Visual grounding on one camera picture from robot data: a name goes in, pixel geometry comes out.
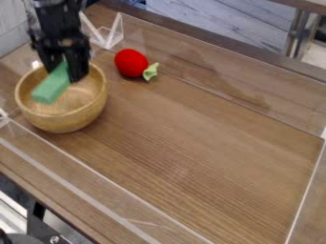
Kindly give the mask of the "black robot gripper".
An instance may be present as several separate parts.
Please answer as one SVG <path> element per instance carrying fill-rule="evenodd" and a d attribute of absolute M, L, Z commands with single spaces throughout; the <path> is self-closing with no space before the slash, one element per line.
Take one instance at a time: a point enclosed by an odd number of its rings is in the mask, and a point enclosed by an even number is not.
<path fill-rule="evenodd" d="M 30 25 L 32 49 L 48 73 L 67 59 L 70 82 L 90 73 L 90 38 L 82 31 L 81 11 L 87 0 L 31 0 L 38 23 Z"/>

